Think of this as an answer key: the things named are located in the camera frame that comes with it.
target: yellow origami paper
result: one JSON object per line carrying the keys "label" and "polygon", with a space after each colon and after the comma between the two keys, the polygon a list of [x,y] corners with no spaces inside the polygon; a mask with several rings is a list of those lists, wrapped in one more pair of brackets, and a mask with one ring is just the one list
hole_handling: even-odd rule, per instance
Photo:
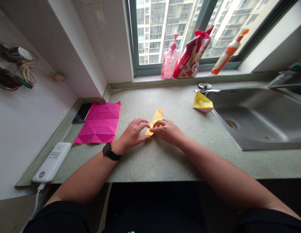
{"label": "yellow origami paper", "polygon": [[[162,114],[163,114],[163,109],[157,109],[157,111],[156,111],[156,113],[154,115],[154,118],[152,119],[151,123],[149,124],[151,128],[154,126],[154,123],[156,121],[163,119],[162,118]],[[145,133],[145,135],[149,135],[149,136],[151,136],[153,134],[154,134],[154,132],[151,132],[149,129],[147,129],[147,131]]]}
{"label": "yellow origami paper", "polygon": [[193,108],[200,110],[204,113],[208,113],[213,110],[213,103],[201,92],[197,92],[195,100],[193,102]]}

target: folded paper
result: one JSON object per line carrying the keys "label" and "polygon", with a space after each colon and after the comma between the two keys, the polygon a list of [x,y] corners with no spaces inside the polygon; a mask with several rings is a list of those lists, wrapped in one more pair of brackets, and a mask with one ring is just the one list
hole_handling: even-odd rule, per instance
{"label": "folded paper", "polygon": [[93,103],[85,124],[74,143],[108,143],[116,137],[121,101],[118,103]]}
{"label": "folded paper", "polygon": [[[154,118],[152,119],[151,123],[149,124],[151,128],[154,126],[154,123],[156,121],[163,119],[162,118],[162,114],[163,114],[163,109],[157,109],[157,111],[156,111],[156,113],[154,115]],[[147,131],[145,133],[145,135],[149,135],[149,136],[151,136],[153,134],[154,134],[154,132],[151,132],[149,129],[147,129]]]}
{"label": "folded paper", "polygon": [[201,92],[197,92],[195,100],[193,102],[193,108],[208,113],[213,110],[213,103],[207,97],[205,97]]}

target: dark floor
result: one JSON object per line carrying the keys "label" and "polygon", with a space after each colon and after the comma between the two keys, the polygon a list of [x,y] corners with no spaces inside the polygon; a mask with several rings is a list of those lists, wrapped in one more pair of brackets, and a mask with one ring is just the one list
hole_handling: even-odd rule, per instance
{"label": "dark floor", "polygon": [[[260,180],[259,182],[301,216],[301,179]],[[223,202],[205,182],[195,182],[195,186],[208,232],[233,232],[237,219],[236,211]],[[107,185],[104,186],[101,195],[87,207],[91,233],[96,233],[98,230],[107,189]]]}

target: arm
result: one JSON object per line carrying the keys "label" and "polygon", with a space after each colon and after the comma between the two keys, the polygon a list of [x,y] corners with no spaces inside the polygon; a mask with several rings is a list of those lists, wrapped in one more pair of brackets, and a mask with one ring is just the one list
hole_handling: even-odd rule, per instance
{"label": "arm", "polygon": [[274,209],[301,220],[301,217],[258,181],[195,140],[186,137],[172,121],[159,120],[150,130],[159,138],[179,147],[210,187],[234,208]]}
{"label": "arm", "polygon": [[[150,136],[140,137],[140,132],[145,127],[150,128],[148,121],[145,119],[139,118],[132,121],[121,137],[111,144],[112,151],[115,154],[122,155],[129,148],[149,139]],[[88,204],[100,192],[116,163],[117,161],[104,156],[101,151],[68,177],[47,201],[46,205],[55,201]]]}

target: stainless steel sink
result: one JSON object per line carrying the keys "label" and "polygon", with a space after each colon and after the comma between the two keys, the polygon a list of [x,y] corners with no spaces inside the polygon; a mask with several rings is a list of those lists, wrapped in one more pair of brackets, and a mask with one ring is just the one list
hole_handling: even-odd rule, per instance
{"label": "stainless steel sink", "polygon": [[263,88],[206,96],[213,101],[212,112],[242,150],[301,149],[301,102]]}

